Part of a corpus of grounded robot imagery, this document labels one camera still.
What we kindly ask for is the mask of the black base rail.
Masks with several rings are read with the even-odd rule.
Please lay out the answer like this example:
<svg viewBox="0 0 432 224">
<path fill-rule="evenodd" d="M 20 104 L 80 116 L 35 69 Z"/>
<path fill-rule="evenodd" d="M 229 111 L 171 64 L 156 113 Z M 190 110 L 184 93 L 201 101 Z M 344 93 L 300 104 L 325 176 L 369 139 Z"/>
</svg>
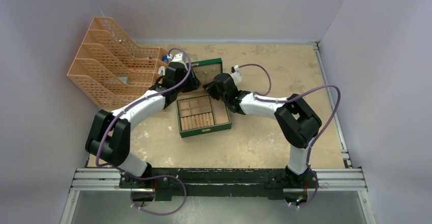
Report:
<svg viewBox="0 0 432 224">
<path fill-rule="evenodd" d="M 317 174 L 307 170 L 297 176 L 287 168 L 227 169 L 169 168 L 150 170 L 149 177 L 134 177 L 121 173 L 120 188 L 149 191 L 156 201 L 172 197 L 261 197 L 301 204 L 308 200 L 308 191 L 317 190 Z"/>
</svg>

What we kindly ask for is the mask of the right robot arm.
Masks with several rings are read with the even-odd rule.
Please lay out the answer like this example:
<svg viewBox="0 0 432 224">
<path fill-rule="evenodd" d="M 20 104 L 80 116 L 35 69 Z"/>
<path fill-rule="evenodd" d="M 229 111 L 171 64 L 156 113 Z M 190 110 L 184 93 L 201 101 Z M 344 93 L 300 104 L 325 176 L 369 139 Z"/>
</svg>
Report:
<svg viewBox="0 0 432 224">
<path fill-rule="evenodd" d="M 222 100 L 233 113 L 276 120 L 290 143 L 287 183 L 298 187 L 305 182 L 308 152 L 311 142 L 318 136 L 322 121 L 303 98 L 298 94 L 292 94 L 288 100 L 257 96 L 250 91 L 239 90 L 228 73 L 216 75 L 203 88 L 213 99 Z"/>
</svg>

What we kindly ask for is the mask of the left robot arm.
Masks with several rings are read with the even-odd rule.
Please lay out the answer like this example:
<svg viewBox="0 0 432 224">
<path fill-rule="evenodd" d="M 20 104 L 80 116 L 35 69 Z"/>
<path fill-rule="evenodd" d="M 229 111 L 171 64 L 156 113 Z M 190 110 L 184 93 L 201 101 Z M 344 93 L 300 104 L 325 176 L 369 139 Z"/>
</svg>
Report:
<svg viewBox="0 0 432 224">
<path fill-rule="evenodd" d="M 85 150 L 107 164 L 132 175 L 132 181 L 145 188 L 152 181 L 151 166 L 130 150 L 131 131 L 153 114 L 176 101 L 179 93 L 196 90 L 200 81 L 191 65 L 171 62 L 165 75 L 160 77 L 141 97 L 111 112 L 96 113 Z"/>
</svg>

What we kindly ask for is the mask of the orange mesh file organizer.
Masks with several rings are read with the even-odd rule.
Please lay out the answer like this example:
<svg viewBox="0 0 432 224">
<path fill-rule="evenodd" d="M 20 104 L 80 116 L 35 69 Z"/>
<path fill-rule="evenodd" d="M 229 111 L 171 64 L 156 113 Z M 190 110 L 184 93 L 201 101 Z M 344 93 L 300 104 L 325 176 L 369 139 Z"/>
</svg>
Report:
<svg viewBox="0 0 432 224">
<path fill-rule="evenodd" d="M 167 53 L 137 45 L 113 18 L 94 17 L 67 76 L 99 109 L 114 110 L 154 85 Z"/>
</svg>

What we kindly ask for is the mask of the green jewelry box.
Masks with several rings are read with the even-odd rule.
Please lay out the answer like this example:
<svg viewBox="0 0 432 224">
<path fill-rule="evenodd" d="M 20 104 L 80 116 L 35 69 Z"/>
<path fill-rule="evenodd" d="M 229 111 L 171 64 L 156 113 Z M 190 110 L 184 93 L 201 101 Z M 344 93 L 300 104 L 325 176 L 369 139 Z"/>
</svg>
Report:
<svg viewBox="0 0 432 224">
<path fill-rule="evenodd" d="M 232 122 L 229 111 L 221 100 L 208 95 L 203 85 L 223 72 L 221 58 L 192 63 L 193 71 L 201 86 L 192 92 L 181 93 L 176 100 L 177 121 L 181 138 L 229 130 Z"/>
</svg>

